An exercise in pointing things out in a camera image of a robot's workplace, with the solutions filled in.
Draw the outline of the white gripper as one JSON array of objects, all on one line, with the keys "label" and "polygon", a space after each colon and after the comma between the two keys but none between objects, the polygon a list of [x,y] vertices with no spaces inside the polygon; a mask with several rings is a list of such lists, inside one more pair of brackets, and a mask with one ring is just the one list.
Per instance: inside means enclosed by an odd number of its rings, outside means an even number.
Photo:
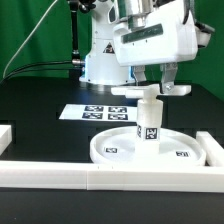
[{"label": "white gripper", "polygon": [[134,66],[136,85],[146,80],[144,65],[161,64],[162,93],[174,88],[178,70],[175,62],[193,60],[198,51],[193,15],[185,0],[160,6],[146,16],[145,26],[140,29],[131,30],[126,21],[118,23],[113,39],[119,64]]}]

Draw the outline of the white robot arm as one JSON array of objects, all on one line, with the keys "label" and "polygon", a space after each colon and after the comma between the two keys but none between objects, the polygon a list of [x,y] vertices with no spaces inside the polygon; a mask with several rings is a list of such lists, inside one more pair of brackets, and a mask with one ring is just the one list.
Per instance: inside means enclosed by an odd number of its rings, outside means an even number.
[{"label": "white robot arm", "polygon": [[163,81],[172,83],[177,64],[197,51],[189,0],[96,0],[80,81],[100,89],[138,84],[147,65],[160,64]]}]

